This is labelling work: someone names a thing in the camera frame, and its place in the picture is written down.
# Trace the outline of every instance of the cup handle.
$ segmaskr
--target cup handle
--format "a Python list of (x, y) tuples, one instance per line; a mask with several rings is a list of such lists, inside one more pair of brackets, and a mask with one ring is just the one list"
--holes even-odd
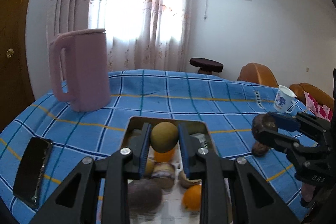
[(296, 107), (296, 103), (295, 103), (295, 101), (294, 100), (292, 100), (292, 103), (293, 103), (293, 109), (292, 109), (292, 111), (286, 111), (286, 113), (288, 113), (288, 114), (291, 114), (294, 110), (295, 110), (295, 107)]
[(60, 71), (60, 52), (63, 48), (69, 47), (69, 40), (72, 37), (57, 37), (49, 47), (49, 67), (52, 90), (57, 100), (61, 102), (73, 101), (74, 95), (63, 92)]

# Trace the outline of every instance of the mug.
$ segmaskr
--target mug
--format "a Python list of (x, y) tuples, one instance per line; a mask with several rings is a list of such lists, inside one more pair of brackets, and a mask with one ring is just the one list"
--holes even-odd
[[(63, 92), (60, 53), (65, 49), (68, 92)], [(55, 97), (70, 102), (72, 110), (95, 111), (110, 100), (110, 83), (106, 53), (105, 29), (62, 33), (50, 44), (49, 66)]]
[[(295, 109), (295, 101), (294, 99), (296, 98), (295, 93), (290, 90), (288, 87), (284, 85), (280, 85), (278, 88), (277, 95), (274, 100), (274, 108), (279, 111), (280, 113), (292, 113)], [(288, 111), (288, 109), (292, 106), (293, 104), (293, 109), (292, 111)]]

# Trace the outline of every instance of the stool seat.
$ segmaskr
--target stool seat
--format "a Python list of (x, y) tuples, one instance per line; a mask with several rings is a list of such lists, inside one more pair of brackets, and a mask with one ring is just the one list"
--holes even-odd
[(206, 58), (192, 58), (189, 62), (194, 67), (200, 67), (204, 71), (223, 71), (223, 64)]

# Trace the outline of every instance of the door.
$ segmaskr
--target door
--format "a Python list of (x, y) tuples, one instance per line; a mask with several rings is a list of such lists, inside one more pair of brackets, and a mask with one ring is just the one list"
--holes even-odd
[(0, 133), (33, 101), (25, 47), (28, 0), (0, 0)]

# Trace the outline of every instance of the blue plaid tablecloth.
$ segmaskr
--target blue plaid tablecloth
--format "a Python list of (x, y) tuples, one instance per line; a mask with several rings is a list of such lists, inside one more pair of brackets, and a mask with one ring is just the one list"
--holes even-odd
[[(0, 196), (20, 224), (37, 210), (12, 194), (16, 171), (33, 136), (52, 139), (54, 147), (42, 183), (40, 206), (85, 156), (102, 159), (115, 152), (132, 116), (203, 121), (224, 158), (244, 156), (302, 220), (301, 182), (285, 154), (270, 150), (254, 157), (251, 134), (255, 115), (274, 111), (277, 89), (247, 82), (231, 82), (212, 75), (158, 70), (117, 71), (109, 74), (111, 102), (94, 112), (74, 112), (52, 92), (39, 98), (0, 134)], [(256, 93), (261, 101), (256, 100)], [(297, 102), (294, 114), (304, 111)], [(279, 130), (312, 146), (313, 140)]]

